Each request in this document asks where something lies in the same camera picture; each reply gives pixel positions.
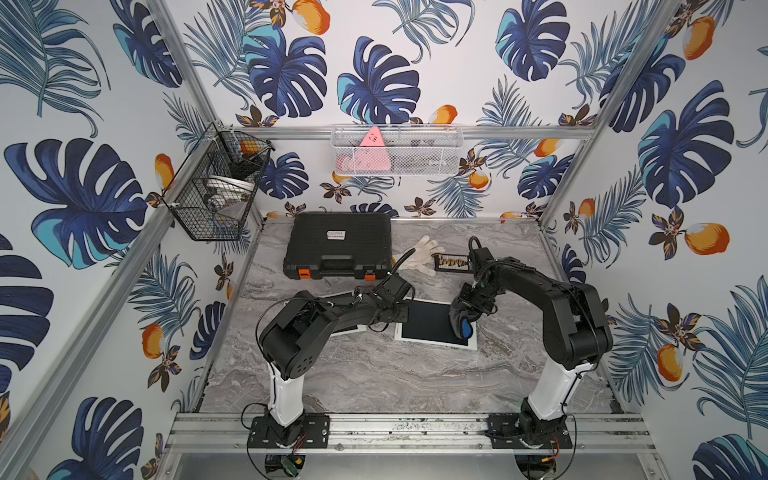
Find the wire basket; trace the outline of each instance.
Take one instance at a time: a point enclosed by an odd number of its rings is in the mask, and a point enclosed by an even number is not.
[[[192,240],[240,239],[273,150],[243,132],[215,132],[190,181],[166,203]]]
[[[333,125],[336,174],[346,177],[448,177],[458,171],[464,145],[455,125],[377,125],[384,147],[360,147],[374,125]]]

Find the work glove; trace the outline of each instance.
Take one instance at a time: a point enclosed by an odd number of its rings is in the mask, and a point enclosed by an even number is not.
[[[435,261],[432,259],[432,255],[445,252],[445,248],[439,246],[437,240],[430,241],[429,235],[422,237],[413,248],[415,248],[416,252],[402,263],[399,270],[418,270],[425,275],[435,276],[435,269],[428,265],[434,265]],[[400,257],[403,255],[405,254],[394,255],[392,257],[392,265],[397,263],[397,260],[400,260]]]

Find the black plastic case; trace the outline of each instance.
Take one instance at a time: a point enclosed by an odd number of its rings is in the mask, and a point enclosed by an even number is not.
[[[307,212],[296,217],[283,272],[288,278],[382,279],[392,262],[389,215]]]

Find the case label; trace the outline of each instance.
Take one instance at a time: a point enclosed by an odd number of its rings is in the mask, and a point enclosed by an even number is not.
[[[328,240],[344,240],[346,238],[346,230],[328,230]]]

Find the pink triangular object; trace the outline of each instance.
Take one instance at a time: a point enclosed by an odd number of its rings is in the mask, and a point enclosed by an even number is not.
[[[379,127],[371,127],[362,140],[360,147],[383,147],[384,139]],[[357,148],[355,152],[355,171],[358,170],[391,170],[392,162],[386,148]]]
[[[379,127],[371,127],[363,138],[360,147],[383,147],[384,139],[382,138],[382,131]]]

